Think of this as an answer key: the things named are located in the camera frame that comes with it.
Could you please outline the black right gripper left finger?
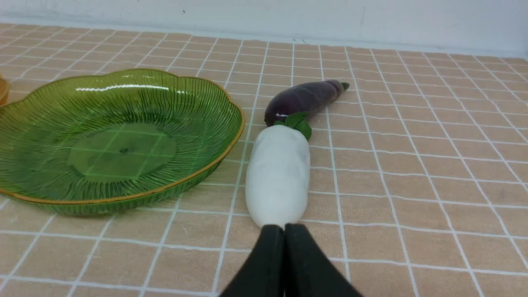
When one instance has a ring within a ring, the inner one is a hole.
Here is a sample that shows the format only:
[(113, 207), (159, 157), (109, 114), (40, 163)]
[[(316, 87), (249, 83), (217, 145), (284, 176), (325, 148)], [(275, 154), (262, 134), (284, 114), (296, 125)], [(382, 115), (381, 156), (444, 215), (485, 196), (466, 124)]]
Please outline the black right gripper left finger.
[(221, 297), (283, 297), (285, 235), (281, 227), (262, 227), (251, 253)]

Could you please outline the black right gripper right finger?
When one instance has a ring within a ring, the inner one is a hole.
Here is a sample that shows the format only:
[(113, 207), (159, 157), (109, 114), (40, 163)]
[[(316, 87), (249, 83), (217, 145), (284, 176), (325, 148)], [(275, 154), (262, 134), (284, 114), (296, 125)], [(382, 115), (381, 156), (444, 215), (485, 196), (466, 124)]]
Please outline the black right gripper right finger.
[(303, 224), (285, 225), (286, 297), (361, 297)]

